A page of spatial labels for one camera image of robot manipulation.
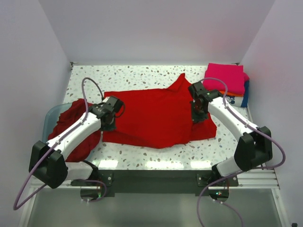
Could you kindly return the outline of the bright red t-shirt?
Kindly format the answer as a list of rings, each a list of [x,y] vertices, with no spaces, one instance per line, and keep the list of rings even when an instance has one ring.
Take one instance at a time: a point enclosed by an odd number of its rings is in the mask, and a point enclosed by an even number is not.
[[[104,142],[150,148],[168,148],[216,136],[217,127],[210,117],[195,123],[191,117],[190,83],[185,74],[168,88],[110,91],[125,104],[116,119],[116,129],[103,132]]]

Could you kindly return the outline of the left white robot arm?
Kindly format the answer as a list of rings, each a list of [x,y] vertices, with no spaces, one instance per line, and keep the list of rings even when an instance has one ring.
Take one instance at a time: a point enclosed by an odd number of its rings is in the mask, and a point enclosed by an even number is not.
[[[94,104],[64,132],[47,141],[36,142],[32,147],[29,173],[52,189],[64,181],[82,180],[86,185],[98,181],[98,168],[86,160],[68,162],[68,156],[86,138],[97,131],[116,128],[116,113],[125,109],[123,101],[110,96]]]

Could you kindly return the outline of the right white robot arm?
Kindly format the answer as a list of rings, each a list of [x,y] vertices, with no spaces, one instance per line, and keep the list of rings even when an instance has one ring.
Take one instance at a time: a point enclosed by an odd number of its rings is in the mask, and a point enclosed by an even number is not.
[[[223,123],[238,142],[232,157],[212,166],[210,182],[221,186],[229,175],[247,172],[272,159],[269,128],[258,127],[247,120],[227,103],[223,94],[218,90],[207,90],[201,82],[190,85],[188,90],[193,98],[192,121],[204,122],[210,119],[211,114]]]

